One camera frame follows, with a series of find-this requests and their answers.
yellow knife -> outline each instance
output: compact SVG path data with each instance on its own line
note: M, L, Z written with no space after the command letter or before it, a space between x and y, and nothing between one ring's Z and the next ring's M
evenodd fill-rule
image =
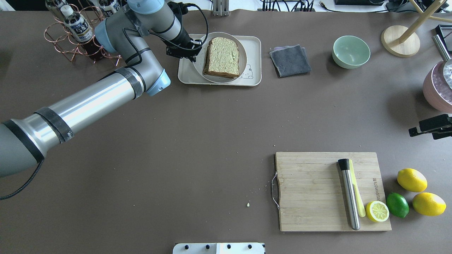
M358 215L360 217L366 216L366 209L364 208L363 200L359 194L358 183L356 182L355 169L353 169L353 162L350 160L350 174L352 175L352 184L355 191L356 206L358 207Z

metal rope handle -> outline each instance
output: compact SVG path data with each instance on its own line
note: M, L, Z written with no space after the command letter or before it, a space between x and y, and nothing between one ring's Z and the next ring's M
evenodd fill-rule
M273 201L275 202L276 207L277 207L278 210L279 210L279 204L278 204L278 202L276 202L276 200L275 200L274 189L273 189L273 181L276 179L277 176L278 176L278 172L276 171L276 172L275 172L275 176L273 176L273 179L272 179L271 184L272 184L272 199L273 199Z

bottle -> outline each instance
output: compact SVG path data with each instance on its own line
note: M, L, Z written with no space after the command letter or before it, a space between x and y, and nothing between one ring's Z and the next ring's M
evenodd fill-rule
M93 60L102 59L104 56L100 51L100 45L96 38L93 39L93 28L89 25L83 15L74 12L70 5L64 5L61 7L61 13L65 16L64 25L69 28L74 38L78 42L82 42L81 45L89 57Z
M47 9L61 22L64 21L64 15L61 13L60 8L66 4L66 0L46 0Z
M111 17L120 8L117 0L99 0L99 7L106 17Z

gray cloth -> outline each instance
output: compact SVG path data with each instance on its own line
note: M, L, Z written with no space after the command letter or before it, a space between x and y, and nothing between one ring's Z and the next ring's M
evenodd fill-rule
M306 57L306 49L300 45L275 47L270 52L270 57L280 77L311 71L311 66Z

lime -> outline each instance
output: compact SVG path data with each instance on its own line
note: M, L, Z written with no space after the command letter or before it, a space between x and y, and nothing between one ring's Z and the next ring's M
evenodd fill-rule
M412 192L422 192L427 188L427 179L415 169L402 169L397 174L397 182L404 189Z
M413 198L413 208L420 214L437 216L444 212L446 203L438 195L424 192Z
M375 200L367 204L366 215L373 222L383 222L389 218L389 210L383 202Z
M406 199L402 195L395 192L391 192L388 195L388 197L386 198L386 205L388 206L389 212L392 215L400 218L405 218L405 216L410 211Z

